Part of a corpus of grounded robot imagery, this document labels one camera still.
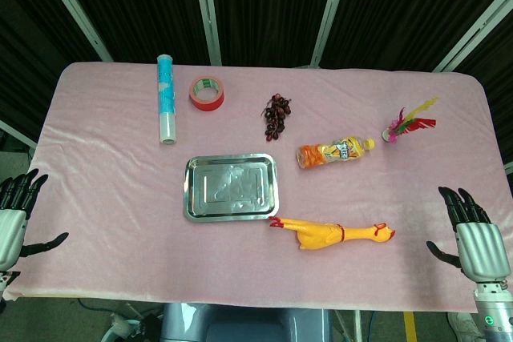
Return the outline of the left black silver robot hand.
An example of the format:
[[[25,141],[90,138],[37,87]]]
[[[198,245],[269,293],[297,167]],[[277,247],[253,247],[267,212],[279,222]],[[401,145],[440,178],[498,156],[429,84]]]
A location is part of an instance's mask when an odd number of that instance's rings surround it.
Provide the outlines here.
[[[57,248],[69,236],[64,232],[46,243],[24,244],[38,194],[48,178],[34,169],[0,182],[0,275],[9,272],[20,258]]]

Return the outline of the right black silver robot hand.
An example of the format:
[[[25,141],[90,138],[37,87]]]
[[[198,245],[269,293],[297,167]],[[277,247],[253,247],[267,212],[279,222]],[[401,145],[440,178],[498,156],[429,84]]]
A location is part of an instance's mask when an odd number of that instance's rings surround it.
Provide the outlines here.
[[[438,191],[446,204],[458,253],[446,253],[428,240],[430,253],[477,284],[505,280],[511,274],[511,266],[498,226],[466,190],[439,187]]]

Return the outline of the yellow rubber chicken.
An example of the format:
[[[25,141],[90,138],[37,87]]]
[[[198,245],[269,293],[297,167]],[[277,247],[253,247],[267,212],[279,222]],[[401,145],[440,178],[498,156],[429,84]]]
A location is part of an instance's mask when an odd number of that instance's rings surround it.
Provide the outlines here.
[[[319,250],[350,240],[371,240],[385,243],[395,235],[395,230],[386,223],[371,227],[346,227],[338,223],[318,223],[299,219],[270,217],[270,227],[294,231],[301,250]]]

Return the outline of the rectangular stainless steel tray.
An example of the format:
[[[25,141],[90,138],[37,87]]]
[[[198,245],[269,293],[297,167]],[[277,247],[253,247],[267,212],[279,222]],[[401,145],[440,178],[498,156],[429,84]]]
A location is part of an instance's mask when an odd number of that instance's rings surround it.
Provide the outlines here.
[[[184,172],[184,216],[191,222],[265,220],[279,211],[271,155],[197,156]]]

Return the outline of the pink table cloth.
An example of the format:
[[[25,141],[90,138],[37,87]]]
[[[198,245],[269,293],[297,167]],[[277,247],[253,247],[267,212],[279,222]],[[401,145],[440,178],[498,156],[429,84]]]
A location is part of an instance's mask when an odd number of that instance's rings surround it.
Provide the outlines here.
[[[49,178],[27,243],[62,232],[56,249],[20,259],[8,298],[98,297],[255,307],[471,312],[474,284],[436,260],[457,251],[441,186],[467,190],[499,226],[513,267],[513,197],[483,86],[457,73],[176,66],[177,140],[159,141],[156,66],[77,62],[61,74],[32,167]],[[200,111],[192,82],[212,76],[225,99]],[[291,114],[276,141],[261,115],[276,93]],[[435,128],[386,143],[404,107]],[[373,139],[360,159],[298,166],[304,145]],[[277,164],[279,215],[347,227],[387,223],[386,243],[299,249],[264,220],[193,223],[184,170],[201,155],[266,153]]]

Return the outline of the colourful feather shuttlecock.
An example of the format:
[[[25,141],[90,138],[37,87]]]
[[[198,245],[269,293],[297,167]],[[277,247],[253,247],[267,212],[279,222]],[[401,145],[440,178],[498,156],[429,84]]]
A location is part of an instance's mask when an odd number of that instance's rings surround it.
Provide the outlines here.
[[[426,100],[423,104],[415,107],[408,114],[405,114],[403,107],[398,117],[382,132],[382,139],[386,143],[395,143],[399,136],[409,134],[411,132],[435,128],[437,121],[435,119],[424,119],[418,115],[430,109],[438,101],[438,97]]]

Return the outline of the orange drink plastic bottle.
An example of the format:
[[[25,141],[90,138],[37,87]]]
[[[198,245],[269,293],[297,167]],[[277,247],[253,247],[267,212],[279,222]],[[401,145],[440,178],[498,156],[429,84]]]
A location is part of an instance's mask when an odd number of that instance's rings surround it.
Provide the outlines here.
[[[296,158],[301,169],[310,169],[327,163],[360,159],[374,148],[373,139],[348,136],[332,143],[301,146],[296,151]]]

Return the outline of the blue cling film roll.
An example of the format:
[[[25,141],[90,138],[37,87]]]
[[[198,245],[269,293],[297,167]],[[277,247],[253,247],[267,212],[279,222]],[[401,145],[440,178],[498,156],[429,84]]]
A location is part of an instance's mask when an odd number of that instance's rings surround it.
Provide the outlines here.
[[[161,54],[157,57],[157,82],[159,96],[160,142],[176,142],[175,90],[172,73],[172,57]]]

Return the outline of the red tape roll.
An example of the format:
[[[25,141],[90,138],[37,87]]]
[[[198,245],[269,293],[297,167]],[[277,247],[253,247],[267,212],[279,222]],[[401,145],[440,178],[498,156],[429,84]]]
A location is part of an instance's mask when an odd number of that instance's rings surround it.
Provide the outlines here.
[[[189,99],[200,111],[214,111],[224,102],[224,85],[212,76],[198,78],[190,86]]]

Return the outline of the dark purple grape bunch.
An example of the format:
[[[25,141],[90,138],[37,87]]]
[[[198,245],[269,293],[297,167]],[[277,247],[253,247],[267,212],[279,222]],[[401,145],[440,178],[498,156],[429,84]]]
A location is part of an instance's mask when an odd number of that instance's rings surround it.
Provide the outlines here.
[[[265,139],[267,142],[276,141],[285,130],[285,120],[292,110],[291,99],[276,93],[266,103],[261,115],[265,121]]]

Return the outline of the grey-blue robot torso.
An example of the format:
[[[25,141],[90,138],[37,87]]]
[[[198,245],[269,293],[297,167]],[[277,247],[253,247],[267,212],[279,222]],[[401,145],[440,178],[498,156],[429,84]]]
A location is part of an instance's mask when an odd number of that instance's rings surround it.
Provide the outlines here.
[[[333,342],[332,327],[326,309],[170,303],[160,342]]]

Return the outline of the white metal frame post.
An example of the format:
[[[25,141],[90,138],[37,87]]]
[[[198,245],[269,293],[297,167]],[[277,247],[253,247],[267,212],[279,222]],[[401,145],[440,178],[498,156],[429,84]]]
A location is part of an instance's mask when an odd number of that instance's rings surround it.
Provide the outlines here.
[[[78,28],[81,30],[87,41],[99,58],[103,62],[113,62],[109,50],[107,49],[103,39],[100,37],[98,31],[95,29],[87,13],[83,9],[79,0],[60,0],[67,9],[70,16],[73,18]]]
[[[199,0],[199,4],[210,64],[212,66],[221,66],[222,56],[220,52],[215,2],[214,0]]]
[[[8,135],[11,135],[14,138],[16,138],[18,141],[24,143],[29,148],[32,148],[32,149],[36,149],[37,148],[38,144],[34,140],[30,139],[29,137],[27,137],[26,135],[24,135],[20,131],[17,131],[16,129],[14,129],[12,126],[10,126],[9,124],[5,123],[1,119],[0,119],[0,129],[5,131]]]
[[[513,0],[493,0],[433,72],[454,71],[512,11]]]
[[[318,68],[341,0],[326,0],[309,68]]]

